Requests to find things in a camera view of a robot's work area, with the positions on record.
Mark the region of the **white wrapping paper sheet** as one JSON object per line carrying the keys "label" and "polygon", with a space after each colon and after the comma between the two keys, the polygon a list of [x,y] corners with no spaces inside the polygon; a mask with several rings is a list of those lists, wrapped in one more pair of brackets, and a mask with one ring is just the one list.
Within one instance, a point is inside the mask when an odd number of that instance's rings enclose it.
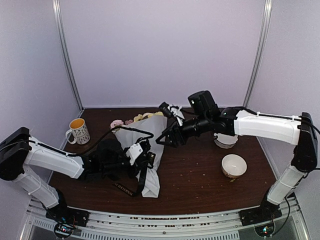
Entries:
{"label": "white wrapping paper sheet", "polygon": [[140,121],[124,125],[114,133],[124,153],[129,157],[128,175],[137,178],[138,185],[132,191],[120,183],[114,185],[129,195],[144,198],[157,198],[160,193],[160,180],[157,170],[161,163],[164,146],[156,143],[167,127],[167,118],[154,115]]}

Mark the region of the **large yellow flower bunch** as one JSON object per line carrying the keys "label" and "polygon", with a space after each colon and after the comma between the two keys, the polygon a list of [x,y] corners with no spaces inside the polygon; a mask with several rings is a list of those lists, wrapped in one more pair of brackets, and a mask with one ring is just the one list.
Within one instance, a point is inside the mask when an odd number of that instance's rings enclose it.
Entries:
{"label": "large yellow flower bunch", "polygon": [[164,114],[161,112],[161,111],[158,111],[158,112],[145,112],[143,114],[138,114],[137,116],[135,116],[133,118],[133,122],[139,122],[139,121],[142,121],[142,120],[145,120],[145,119],[149,119],[153,116],[164,116]]}

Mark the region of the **pink flower stem two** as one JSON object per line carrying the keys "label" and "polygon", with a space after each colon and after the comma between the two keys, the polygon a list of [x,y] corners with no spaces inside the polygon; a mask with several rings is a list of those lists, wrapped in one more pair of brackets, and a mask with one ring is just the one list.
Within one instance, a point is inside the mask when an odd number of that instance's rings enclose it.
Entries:
{"label": "pink flower stem two", "polygon": [[118,126],[129,125],[129,124],[131,124],[133,122],[134,121],[132,119],[129,119],[129,120],[126,120],[126,121],[122,121],[121,119],[116,119],[116,120],[111,122],[110,129],[113,129],[113,128],[118,127]]}

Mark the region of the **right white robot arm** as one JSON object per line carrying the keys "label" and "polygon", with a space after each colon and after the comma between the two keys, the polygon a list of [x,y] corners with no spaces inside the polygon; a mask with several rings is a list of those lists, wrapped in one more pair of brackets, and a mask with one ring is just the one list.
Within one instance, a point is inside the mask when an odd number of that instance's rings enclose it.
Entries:
{"label": "right white robot arm", "polygon": [[163,102],[159,109],[167,118],[175,118],[156,139],[163,146],[185,145],[190,137],[212,132],[226,136],[254,136],[294,145],[293,159],[281,177],[270,187],[265,203],[256,210],[259,220],[268,220],[276,207],[296,187],[302,178],[318,165],[318,139],[320,132],[311,115],[271,115],[254,112],[243,106],[219,108],[208,90],[188,97],[195,117],[184,119],[181,108]]}

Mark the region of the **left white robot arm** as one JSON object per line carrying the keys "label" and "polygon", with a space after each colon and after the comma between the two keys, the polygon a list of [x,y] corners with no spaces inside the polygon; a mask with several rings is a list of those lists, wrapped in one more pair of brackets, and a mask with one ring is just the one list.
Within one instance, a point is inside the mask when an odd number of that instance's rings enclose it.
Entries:
{"label": "left white robot arm", "polygon": [[122,148],[119,141],[104,134],[84,152],[71,153],[39,141],[30,135],[28,128],[21,127],[0,144],[0,178],[20,184],[61,222],[67,222],[72,218],[72,211],[63,194],[45,183],[30,166],[82,181],[105,178],[118,169],[136,174],[152,167],[155,154],[150,151],[149,140],[154,134],[132,127],[126,130],[144,136],[133,145]]}

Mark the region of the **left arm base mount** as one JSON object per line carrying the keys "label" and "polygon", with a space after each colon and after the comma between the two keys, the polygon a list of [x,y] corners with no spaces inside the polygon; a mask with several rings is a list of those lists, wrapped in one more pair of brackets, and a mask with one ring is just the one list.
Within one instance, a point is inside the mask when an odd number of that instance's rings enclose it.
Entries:
{"label": "left arm base mount", "polygon": [[59,239],[70,237],[77,227],[86,227],[90,213],[86,210],[70,208],[64,199],[59,199],[58,204],[48,208],[44,204],[45,216],[56,222],[53,233]]}

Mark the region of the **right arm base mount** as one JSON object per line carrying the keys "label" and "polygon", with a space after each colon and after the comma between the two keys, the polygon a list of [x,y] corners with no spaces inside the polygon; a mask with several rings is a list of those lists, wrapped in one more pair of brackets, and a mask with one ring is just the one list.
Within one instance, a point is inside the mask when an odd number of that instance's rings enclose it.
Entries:
{"label": "right arm base mount", "polygon": [[268,201],[262,202],[258,207],[239,212],[242,226],[253,225],[255,233],[262,238],[271,237],[275,233],[275,219],[281,216],[282,212],[279,205],[274,205]]}

